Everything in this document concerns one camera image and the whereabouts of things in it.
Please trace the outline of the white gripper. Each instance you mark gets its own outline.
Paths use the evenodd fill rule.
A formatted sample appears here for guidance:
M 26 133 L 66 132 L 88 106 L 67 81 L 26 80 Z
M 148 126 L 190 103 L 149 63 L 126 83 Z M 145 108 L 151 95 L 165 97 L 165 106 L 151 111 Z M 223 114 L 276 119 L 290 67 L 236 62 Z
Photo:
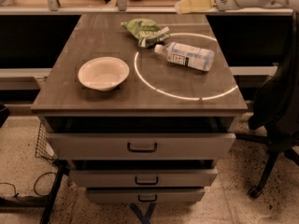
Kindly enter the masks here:
M 215 0 L 218 10 L 238 9 L 235 0 Z M 214 0 L 180 0 L 175 3 L 177 14 L 188 14 L 210 10 L 214 7 Z

